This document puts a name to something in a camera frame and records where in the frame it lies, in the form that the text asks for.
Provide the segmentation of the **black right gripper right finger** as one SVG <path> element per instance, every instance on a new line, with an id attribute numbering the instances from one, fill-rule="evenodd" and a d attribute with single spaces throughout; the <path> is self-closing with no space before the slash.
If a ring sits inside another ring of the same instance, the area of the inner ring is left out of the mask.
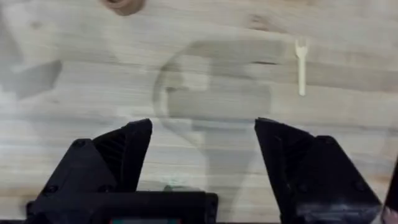
<path id="1" fill-rule="evenodd" d="M 381 202 L 331 136 L 258 118 L 259 141 L 281 223 L 363 223 Z"/>

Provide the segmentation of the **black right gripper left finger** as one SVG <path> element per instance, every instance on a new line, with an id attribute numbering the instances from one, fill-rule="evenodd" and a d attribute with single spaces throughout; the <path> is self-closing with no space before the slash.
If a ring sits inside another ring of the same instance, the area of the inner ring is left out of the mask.
<path id="1" fill-rule="evenodd" d="M 149 119 L 72 142 L 35 200 L 89 202 L 136 191 L 152 136 Z"/>

